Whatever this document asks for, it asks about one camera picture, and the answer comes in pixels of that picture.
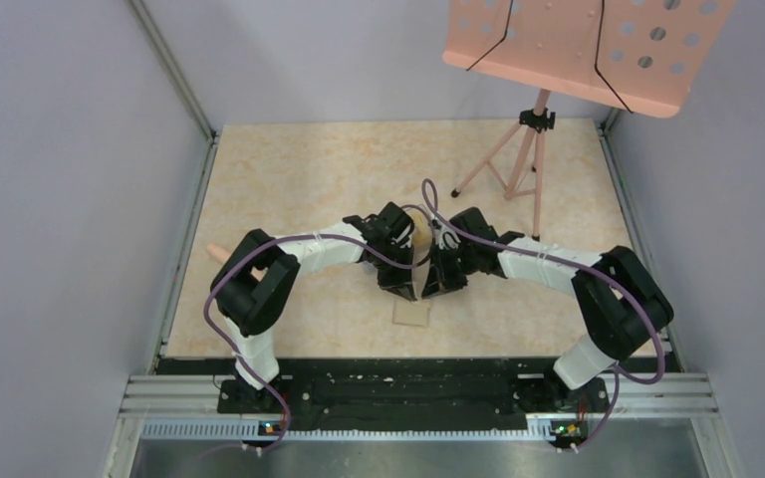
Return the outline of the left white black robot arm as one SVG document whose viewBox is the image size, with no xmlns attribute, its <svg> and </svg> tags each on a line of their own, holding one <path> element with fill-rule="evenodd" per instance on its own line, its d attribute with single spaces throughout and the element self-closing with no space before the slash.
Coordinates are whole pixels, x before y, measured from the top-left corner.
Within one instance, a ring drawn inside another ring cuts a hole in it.
<svg viewBox="0 0 765 478">
<path fill-rule="evenodd" d="M 251 408 L 267 411 L 278 402 L 273 328 L 296 280 L 367 263 L 382 291 L 414 302 L 415 231 L 405 210 L 389 202 L 377 214 L 347 216 L 318 231 L 274 237 L 254 229 L 243 237 L 212 280 L 204 306 L 215 306 L 229 327 L 223 337 L 236 356 L 241 396 Z"/>
</svg>

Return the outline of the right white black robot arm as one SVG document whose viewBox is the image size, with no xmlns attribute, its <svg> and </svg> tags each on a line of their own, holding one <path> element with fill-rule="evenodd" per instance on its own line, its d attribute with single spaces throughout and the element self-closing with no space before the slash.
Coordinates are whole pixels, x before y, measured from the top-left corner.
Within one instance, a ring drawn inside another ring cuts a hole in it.
<svg viewBox="0 0 765 478">
<path fill-rule="evenodd" d="M 630 248 L 590 253 L 547 245 L 523 233 L 498 234 L 481 211 L 471 207 L 444 219 L 431 270 L 443 292 L 465 285 L 474 273 L 539 284 L 576 299 L 586 328 L 583 336 L 553 363 L 544 383 L 547 402 L 570 410 L 585 395 L 584 385 L 611 369 L 624 374 L 622 361 L 651 343 L 656 369 L 647 383 L 663 378 L 665 352 L 659 337 L 674 311 L 649 271 Z"/>
</svg>

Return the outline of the clear acrylic card box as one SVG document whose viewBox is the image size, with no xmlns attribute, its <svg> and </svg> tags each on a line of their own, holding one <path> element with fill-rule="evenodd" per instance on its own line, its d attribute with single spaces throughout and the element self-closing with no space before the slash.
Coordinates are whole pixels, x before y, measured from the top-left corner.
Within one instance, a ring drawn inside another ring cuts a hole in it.
<svg viewBox="0 0 765 478">
<path fill-rule="evenodd" d="M 412 220 L 413 230 L 410 233 L 410 240 L 414 249 L 414 264 L 421 266 L 429 261 L 430 248 L 434 242 L 433 218 L 423 207 L 418 205 L 405 204 L 402 209 Z"/>
</svg>

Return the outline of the gold credit card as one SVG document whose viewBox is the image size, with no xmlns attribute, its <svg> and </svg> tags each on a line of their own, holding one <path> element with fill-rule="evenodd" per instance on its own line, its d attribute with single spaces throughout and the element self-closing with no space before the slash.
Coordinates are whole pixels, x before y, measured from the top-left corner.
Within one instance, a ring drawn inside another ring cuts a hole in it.
<svg viewBox="0 0 765 478">
<path fill-rule="evenodd" d="M 428 250 L 432 244 L 432 229 L 425 225 L 416 225 L 411 235 L 411 244 L 416 251 Z"/>
</svg>

